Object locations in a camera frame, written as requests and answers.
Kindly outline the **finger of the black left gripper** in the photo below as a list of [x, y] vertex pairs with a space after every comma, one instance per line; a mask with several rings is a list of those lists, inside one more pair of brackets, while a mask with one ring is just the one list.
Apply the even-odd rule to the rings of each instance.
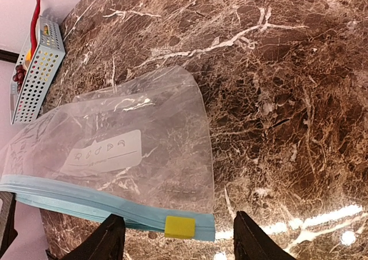
[[1, 192], [1, 256], [18, 236], [14, 227], [16, 212], [16, 195], [11, 192]]

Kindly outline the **light blue plastic basket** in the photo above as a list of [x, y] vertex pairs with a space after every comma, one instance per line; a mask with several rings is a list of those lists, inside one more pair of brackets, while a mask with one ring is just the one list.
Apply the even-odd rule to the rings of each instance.
[[59, 25], [40, 16], [36, 26], [37, 47], [30, 61], [26, 57], [31, 50], [27, 37], [16, 66], [22, 65], [25, 76], [22, 87], [10, 81], [10, 123], [27, 124], [37, 119], [45, 96], [57, 74], [66, 51]]

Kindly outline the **red toy chili pepper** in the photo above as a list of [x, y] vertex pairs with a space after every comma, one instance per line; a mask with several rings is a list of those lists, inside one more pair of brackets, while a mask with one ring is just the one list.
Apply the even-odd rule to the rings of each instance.
[[36, 26], [37, 26], [37, 22], [40, 16], [40, 10], [41, 10], [41, 0], [36, 0], [36, 7], [34, 9], [31, 24], [30, 24], [30, 43], [31, 43], [30, 55], [31, 57], [33, 57], [35, 50], [37, 48]]

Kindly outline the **purple toy grapes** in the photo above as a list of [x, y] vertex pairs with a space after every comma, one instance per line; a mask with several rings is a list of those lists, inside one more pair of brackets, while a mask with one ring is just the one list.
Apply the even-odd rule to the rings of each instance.
[[16, 73], [13, 75], [13, 82], [17, 84], [17, 93], [21, 91], [24, 78], [26, 76], [26, 69], [23, 65], [19, 64], [16, 66]]

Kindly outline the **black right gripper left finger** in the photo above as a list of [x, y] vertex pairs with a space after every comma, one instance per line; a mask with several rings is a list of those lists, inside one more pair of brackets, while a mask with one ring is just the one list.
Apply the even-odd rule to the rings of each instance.
[[125, 243], [125, 221], [111, 214], [77, 248], [62, 260], [122, 260]]

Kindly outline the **clear zip top bag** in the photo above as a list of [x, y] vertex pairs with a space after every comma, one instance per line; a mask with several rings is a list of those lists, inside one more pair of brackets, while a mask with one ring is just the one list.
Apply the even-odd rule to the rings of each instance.
[[27, 125], [1, 150], [1, 190], [34, 207], [128, 228], [195, 221], [213, 241], [212, 147], [204, 102], [180, 66], [80, 94]]

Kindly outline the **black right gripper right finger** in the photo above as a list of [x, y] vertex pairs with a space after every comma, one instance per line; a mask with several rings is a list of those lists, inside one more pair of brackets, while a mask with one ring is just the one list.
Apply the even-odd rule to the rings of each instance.
[[295, 260], [279, 247], [244, 211], [238, 211], [233, 222], [236, 260]]

